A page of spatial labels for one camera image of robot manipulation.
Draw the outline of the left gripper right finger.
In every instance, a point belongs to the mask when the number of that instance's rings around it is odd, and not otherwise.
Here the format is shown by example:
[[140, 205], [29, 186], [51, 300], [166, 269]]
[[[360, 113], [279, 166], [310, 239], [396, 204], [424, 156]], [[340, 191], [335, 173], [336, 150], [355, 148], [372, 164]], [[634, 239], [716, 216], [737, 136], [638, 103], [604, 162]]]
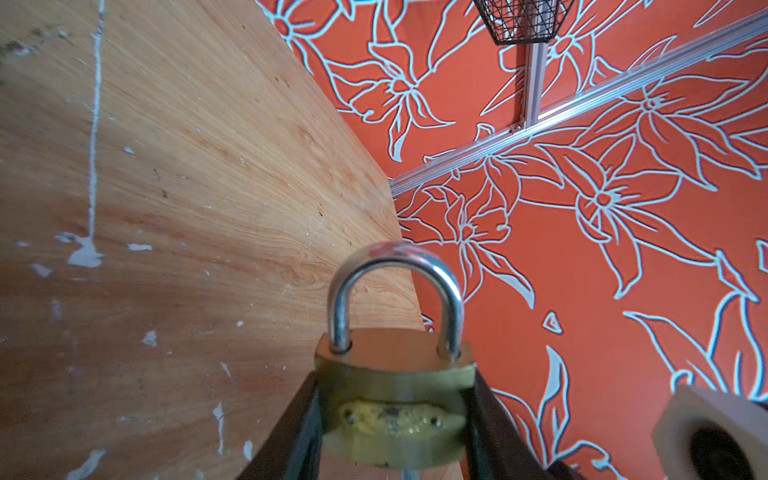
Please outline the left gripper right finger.
[[518, 434], [480, 371], [464, 394], [467, 479], [581, 479], [562, 461], [544, 468]]

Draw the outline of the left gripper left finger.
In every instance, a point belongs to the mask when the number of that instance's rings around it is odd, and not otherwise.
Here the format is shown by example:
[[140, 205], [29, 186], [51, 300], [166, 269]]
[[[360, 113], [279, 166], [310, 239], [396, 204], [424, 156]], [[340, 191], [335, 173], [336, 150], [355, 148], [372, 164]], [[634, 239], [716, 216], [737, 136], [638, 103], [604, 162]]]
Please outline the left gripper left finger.
[[318, 375], [311, 372], [237, 480], [316, 480], [323, 438]]

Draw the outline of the small brass padlock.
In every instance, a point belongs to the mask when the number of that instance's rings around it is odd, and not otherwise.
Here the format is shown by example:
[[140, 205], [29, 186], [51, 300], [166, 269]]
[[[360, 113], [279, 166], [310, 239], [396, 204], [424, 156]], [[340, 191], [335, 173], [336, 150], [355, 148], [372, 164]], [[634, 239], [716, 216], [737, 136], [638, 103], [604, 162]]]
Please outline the small brass padlock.
[[[435, 333], [354, 329], [349, 300], [367, 273], [407, 268], [427, 278], [442, 302]], [[346, 460], [378, 468], [426, 470], [465, 453], [476, 364], [463, 342], [464, 304], [449, 267], [429, 251], [383, 242], [352, 254], [332, 278], [328, 330], [315, 351], [323, 443]]]

